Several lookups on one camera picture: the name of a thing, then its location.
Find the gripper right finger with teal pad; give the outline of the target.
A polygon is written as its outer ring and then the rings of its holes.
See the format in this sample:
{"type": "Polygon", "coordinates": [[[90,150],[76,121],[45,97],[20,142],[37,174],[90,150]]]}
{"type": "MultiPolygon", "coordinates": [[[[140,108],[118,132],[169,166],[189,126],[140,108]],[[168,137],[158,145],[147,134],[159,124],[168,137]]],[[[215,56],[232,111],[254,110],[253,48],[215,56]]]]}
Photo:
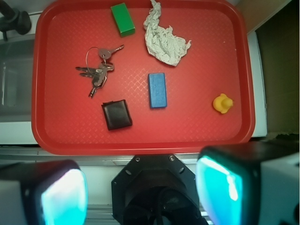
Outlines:
{"type": "Polygon", "coordinates": [[[203,148],[197,192],[215,225],[297,225],[300,222],[300,147],[247,142],[203,148]]]}

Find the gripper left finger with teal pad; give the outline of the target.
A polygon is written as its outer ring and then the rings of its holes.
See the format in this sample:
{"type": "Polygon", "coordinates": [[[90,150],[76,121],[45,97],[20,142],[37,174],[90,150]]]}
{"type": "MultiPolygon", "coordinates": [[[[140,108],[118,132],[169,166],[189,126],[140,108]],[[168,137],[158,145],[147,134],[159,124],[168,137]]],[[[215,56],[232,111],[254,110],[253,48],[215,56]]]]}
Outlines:
{"type": "Polygon", "coordinates": [[[85,174],[73,160],[0,166],[2,225],[83,225],[85,174]]]}

